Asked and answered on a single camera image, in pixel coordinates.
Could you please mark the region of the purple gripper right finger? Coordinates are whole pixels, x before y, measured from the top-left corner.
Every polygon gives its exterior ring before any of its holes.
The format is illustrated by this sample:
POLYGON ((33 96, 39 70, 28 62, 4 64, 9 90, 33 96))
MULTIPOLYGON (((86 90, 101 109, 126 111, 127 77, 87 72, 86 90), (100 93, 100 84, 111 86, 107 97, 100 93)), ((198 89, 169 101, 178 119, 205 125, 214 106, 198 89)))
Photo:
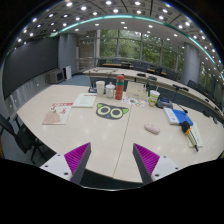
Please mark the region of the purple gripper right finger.
POLYGON ((169 157, 159 156, 136 143, 133 144, 133 156, 144 185, 180 170, 180 167, 169 157))

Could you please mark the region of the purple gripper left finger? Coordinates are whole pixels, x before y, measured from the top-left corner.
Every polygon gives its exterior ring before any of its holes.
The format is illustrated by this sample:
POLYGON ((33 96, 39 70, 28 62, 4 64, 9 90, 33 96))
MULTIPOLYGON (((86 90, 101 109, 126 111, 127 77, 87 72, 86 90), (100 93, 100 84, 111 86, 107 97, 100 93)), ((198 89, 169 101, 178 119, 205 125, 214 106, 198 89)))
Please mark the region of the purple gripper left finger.
POLYGON ((55 154, 41 168, 77 185, 83 177, 91 154, 91 143, 81 145, 66 154, 55 154))

